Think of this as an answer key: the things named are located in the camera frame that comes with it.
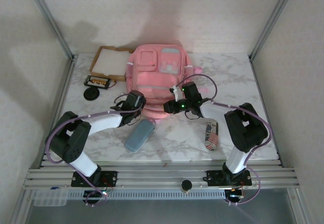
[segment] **marble tabletop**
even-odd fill
[[[230,105],[251,103],[257,113],[265,117],[257,85],[246,54],[190,53],[193,65],[203,68],[203,73],[212,77],[217,86],[216,102]],[[72,111],[77,115],[87,115],[109,110],[113,100],[126,93],[126,83],[108,90],[100,90],[100,96],[94,101],[83,97],[86,87],[83,82],[89,74],[89,67],[94,54],[80,54],[71,78],[62,112]],[[212,83],[204,77],[193,78],[198,89],[208,88],[201,92],[203,97],[214,94]],[[233,148],[229,135],[222,134],[225,121],[219,122],[219,146],[215,151],[205,148],[205,130],[208,119],[188,120],[183,113],[170,115],[161,120],[142,148],[130,152],[124,147],[124,141],[136,124],[120,128],[107,129],[88,137],[85,152],[94,161],[189,161],[189,160],[226,160]],[[271,141],[267,146],[258,149],[251,159],[274,160],[278,154]]]

